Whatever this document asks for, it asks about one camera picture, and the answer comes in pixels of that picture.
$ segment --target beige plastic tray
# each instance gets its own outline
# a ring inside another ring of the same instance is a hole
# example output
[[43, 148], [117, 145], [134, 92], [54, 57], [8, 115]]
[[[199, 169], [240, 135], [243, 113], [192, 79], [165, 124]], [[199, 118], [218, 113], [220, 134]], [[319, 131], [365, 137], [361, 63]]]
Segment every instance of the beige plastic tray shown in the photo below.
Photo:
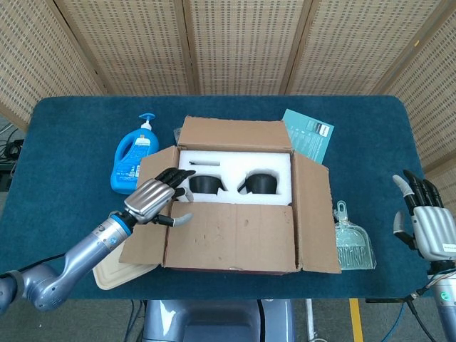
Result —
[[93, 276], [98, 287], [102, 290], [111, 290], [134, 278], [152, 271], [158, 265], [124, 264], [119, 262], [123, 242], [106, 258], [93, 268]]

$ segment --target table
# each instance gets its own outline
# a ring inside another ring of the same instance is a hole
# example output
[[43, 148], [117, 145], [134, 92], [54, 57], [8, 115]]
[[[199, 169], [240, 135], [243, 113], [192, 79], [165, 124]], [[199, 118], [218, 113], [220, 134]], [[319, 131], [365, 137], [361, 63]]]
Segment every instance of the table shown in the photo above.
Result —
[[100, 290], [89, 273], [72, 298], [362, 298], [404, 296], [422, 286], [427, 263], [393, 236], [394, 215], [405, 204], [391, 176], [403, 168], [422, 172], [405, 108], [391, 96], [43, 99], [35, 107], [0, 221], [0, 270], [65, 252], [123, 207], [125, 196], [111, 190], [110, 173], [120, 139], [142, 123], [139, 114], [156, 114], [153, 131], [165, 148], [175, 144], [173, 130], [186, 115], [280, 120], [287, 108], [335, 126], [323, 161], [333, 202], [345, 200], [350, 220], [369, 233], [375, 270], [265, 276], [158, 268], [110, 291]]

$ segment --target clear plastic dustpan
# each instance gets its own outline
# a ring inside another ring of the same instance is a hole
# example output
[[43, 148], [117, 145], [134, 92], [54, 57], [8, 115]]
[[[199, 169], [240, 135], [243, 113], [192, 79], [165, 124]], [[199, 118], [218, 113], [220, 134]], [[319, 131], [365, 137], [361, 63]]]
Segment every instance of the clear plastic dustpan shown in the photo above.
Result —
[[341, 269], [374, 269], [377, 266], [368, 233], [348, 221], [347, 204], [337, 202], [334, 211], [338, 219], [336, 223], [336, 245]]

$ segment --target yellow tape line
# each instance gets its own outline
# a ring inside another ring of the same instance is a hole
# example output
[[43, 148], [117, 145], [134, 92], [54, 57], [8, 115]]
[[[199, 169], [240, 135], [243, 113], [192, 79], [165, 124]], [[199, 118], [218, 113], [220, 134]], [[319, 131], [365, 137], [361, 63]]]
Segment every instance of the yellow tape line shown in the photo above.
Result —
[[353, 341], [363, 342], [363, 329], [361, 328], [361, 316], [357, 298], [350, 298], [351, 326], [353, 327]]

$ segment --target instruction card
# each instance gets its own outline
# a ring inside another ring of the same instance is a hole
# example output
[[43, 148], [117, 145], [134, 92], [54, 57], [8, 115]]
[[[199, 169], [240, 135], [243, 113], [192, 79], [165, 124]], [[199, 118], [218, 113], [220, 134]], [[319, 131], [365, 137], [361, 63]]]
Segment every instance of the instruction card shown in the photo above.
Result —
[[321, 164], [334, 126], [287, 109], [282, 120], [293, 149]]

